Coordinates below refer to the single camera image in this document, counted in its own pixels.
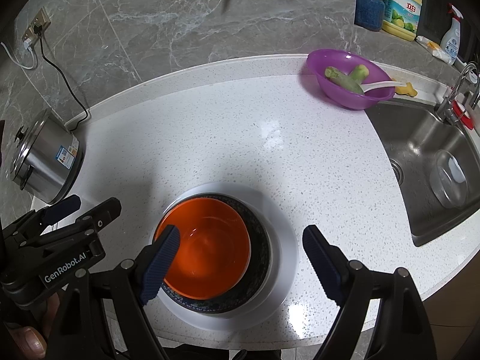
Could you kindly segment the person left hand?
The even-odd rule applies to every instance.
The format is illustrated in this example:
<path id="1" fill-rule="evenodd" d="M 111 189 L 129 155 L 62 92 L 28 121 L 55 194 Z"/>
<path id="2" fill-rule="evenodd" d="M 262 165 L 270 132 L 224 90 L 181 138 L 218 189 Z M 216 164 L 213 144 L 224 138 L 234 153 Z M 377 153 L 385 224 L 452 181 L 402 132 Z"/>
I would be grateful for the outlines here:
<path id="1" fill-rule="evenodd" d="M 16 343 L 14 354 L 17 359 L 44 359 L 47 353 L 47 339 L 52 330 L 60 298 L 57 293 L 46 301 L 46 312 L 41 318 L 41 330 L 34 327 L 10 329 L 9 333 Z"/>

